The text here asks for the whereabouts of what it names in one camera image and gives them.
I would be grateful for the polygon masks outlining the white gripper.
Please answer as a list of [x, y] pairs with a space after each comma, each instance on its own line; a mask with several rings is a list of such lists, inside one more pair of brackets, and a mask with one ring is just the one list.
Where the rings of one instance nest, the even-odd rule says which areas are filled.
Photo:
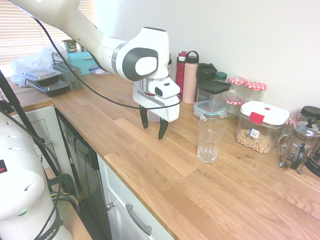
[[161, 98], [157, 95], [149, 96], [141, 90], [139, 83], [135, 83], [133, 85], [132, 97], [133, 100], [140, 105], [139, 114], [144, 129], [149, 126], [147, 109], [162, 118], [159, 121], [160, 128], [158, 131], [158, 139], [163, 139], [167, 131], [169, 122], [175, 121], [179, 117], [180, 100], [178, 96], [172, 96], [169, 98]]

